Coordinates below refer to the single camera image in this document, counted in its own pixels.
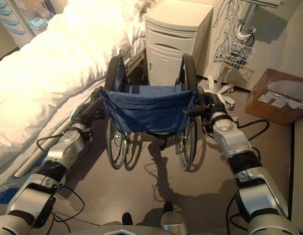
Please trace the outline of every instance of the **cable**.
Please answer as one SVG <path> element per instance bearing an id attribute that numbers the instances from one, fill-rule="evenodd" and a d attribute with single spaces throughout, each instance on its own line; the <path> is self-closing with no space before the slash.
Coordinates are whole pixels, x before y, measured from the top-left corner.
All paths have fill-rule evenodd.
<path id="1" fill-rule="evenodd" d="M 258 148 L 253 147 L 253 149 L 255 149 L 255 150 L 256 150 L 257 155 L 258 155 L 258 159 L 259 159 L 259 161 L 261 161 L 260 151 L 258 150 Z"/>
<path id="2" fill-rule="evenodd" d="M 63 220 L 59 215 L 54 215 L 54 217 L 55 217 L 54 220 L 55 220 L 56 222 L 58 222 L 58 223 L 61 223 L 61 222 L 64 223 L 65 226 L 67 226 L 69 233 L 71 232 L 70 226 L 68 225 L 68 223 L 66 222 L 66 220 Z"/>
<path id="3" fill-rule="evenodd" d="M 69 187 L 67 187 L 67 186 L 62 186 L 62 187 L 60 187 L 60 188 L 67 188 L 68 190 L 70 190 L 72 193 L 74 193 L 74 194 L 79 198 L 79 200 L 80 200 L 80 201 L 82 202 L 82 204 L 83 204 L 82 209 L 81 209 L 77 214 L 75 214 L 75 215 L 73 215 L 73 216 L 71 216 L 71 217 L 69 217 L 69 218 L 67 218 L 67 219 L 57 220 L 57 219 L 55 218 L 55 221 L 56 221 L 56 222 L 65 222 L 65 221 L 68 221 L 68 220 L 70 220 L 70 219 L 73 219 L 74 217 L 76 217 L 76 216 L 78 216 L 79 214 L 81 214 L 81 212 L 83 211 L 83 209 L 84 209 L 84 207 L 85 207 L 85 203 L 84 203 L 83 199 L 82 199 L 76 192 L 73 191 L 73 189 L 71 189 L 71 188 L 69 188 Z"/>
<path id="4" fill-rule="evenodd" d="M 238 126 L 238 128 L 244 128 L 244 127 L 247 127 L 247 126 L 250 126 L 250 125 L 253 125 L 253 124 L 256 124 L 256 123 L 259 123 L 259 122 L 265 122 L 266 123 L 266 126 L 263 130 L 261 130 L 260 132 L 258 132 L 257 134 L 253 135 L 252 137 L 249 138 L 249 141 L 255 139 L 257 136 L 263 134 L 265 131 L 268 130 L 269 126 L 270 126 L 270 122 L 268 120 L 265 120 L 265 119 L 259 119 L 259 120 L 256 120 L 256 121 L 252 121 L 252 122 L 249 122 L 245 125 L 242 125 L 242 126 Z"/>
<path id="5" fill-rule="evenodd" d="M 50 233 L 50 231 L 51 231 L 51 229 L 52 229 L 52 227 L 53 227 L 53 223 L 54 223 L 54 217 L 55 217 L 55 214 L 54 214 L 54 213 L 52 213 L 52 222 L 51 222 L 51 224 L 50 224 L 50 227 L 49 227 L 49 229 L 48 229 L 48 231 L 47 231 L 46 235 L 48 235 L 48 234 Z"/>
<path id="6" fill-rule="evenodd" d="M 235 194 L 232 196 L 231 200 L 229 201 L 229 204 L 227 206 L 227 210 L 226 210 L 226 224 L 227 224 L 227 235 L 230 235 L 230 226 L 229 226 L 229 210 L 230 207 L 234 201 L 235 195 L 237 194 L 237 192 L 235 192 Z"/>
<path id="7" fill-rule="evenodd" d="M 238 216 L 241 216 L 241 215 L 240 215 L 240 214 L 234 214 L 234 215 L 230 216 L 230 223 L 231 223 L 232 225 L 234 225 L 235 227 L 239 228 L 239 229 L 242 229 L 242 230 L 244 230 L 244 231 L 247 231 L 247 230 L 248 230 L 247 228 L 245 228 L 245 227 L 243 227 L 243 226 L 241 226 L 241 225 L 235 223 L 235 222 L 232 220 L 234 217 L 238 217 Z"/>
<path id="8" fill-rule="evenodd" d="M 58 137 L 61 137 L 61 136 L 63 136 L 63 134 L 54 135 L 54 136 L 49 136 L 49 137 L 42 137 L 42 138 L 40 138 L 40 139 L 38 139 L 38 140 L 36 141 L 36 145 L 37 145 L 37 147 L 38 147 L 40 150 L 42 150 L 42 151 L 45 153 L 46 151 L 42 148 L 42 146 L 39 144 L 39 142 L 40 142 L 40 141 L 44 141 L 44 140 L 48 140 L 48 139 L 52 139 L 52 138 L 58 138 Z"/>

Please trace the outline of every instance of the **white blanket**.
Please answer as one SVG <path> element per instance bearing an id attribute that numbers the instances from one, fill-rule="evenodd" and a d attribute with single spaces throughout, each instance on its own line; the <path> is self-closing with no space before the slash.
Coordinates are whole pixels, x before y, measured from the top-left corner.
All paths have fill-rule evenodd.
<path id="1" fill-rule="evenodd" d="M 70 0 L 47 31 L 0 62 L 0 168 L 69 97 L 102 78 L 111 57 L 144 36 L 145 0 Z M 18 159 L 20 167 L 26 159 Z"/>

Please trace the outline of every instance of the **brown box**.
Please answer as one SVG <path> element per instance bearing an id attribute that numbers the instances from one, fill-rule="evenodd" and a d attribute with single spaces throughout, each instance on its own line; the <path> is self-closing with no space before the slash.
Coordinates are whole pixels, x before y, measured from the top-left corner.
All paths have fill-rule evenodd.
<path id="1" fill-rule="evenodd" d="M 303 79 L 267 69 L 252 89 L 245 112 L 281 125 L 294 122 L 303 116 Z"/>

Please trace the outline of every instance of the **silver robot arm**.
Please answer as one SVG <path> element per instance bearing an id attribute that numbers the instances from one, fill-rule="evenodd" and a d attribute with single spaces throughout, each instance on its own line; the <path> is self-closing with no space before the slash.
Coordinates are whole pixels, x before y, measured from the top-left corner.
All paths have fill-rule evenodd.
<path id="1" fill-rule="evenodd" d="M 227 114 L 224 104 L 217 95 L 205 93 L 201 87 L 198 91 L 198 106 L 186 113 L 201 116 L 203 126 L 210 129 L 221 146 L 239 187 L 235 200 L 241 216 L 249 222 L 248 235 L 298 235 L 287 219 L 284 197 L 244 133 Z"/>
<path id="2" fill-rule="evenodd" d="M 69 130 L 50 148 L 40 167 L 12 198 L 6 214 L 0 216 L 0 235 L 28 235 L 32 228 L 44 226 L 65 172 L 85 147 L 91 123 L 104 115 L 98 95 L 99 90 L 95 89 L 90 103 L 79 107 Z"/>

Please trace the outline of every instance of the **white cabinet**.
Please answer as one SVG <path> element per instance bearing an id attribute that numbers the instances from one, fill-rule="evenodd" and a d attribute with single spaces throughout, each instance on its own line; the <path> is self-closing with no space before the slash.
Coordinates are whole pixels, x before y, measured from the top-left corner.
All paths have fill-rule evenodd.
<path id="1" fill-rule="evenodd" d="M 174 85 L 184 53 L 193 55 L 196 65 L 204 63 L 202 47 L 211 15 L 211 5 L 180 0 L 166 0 L 146 14 L 151 85 Z"/>

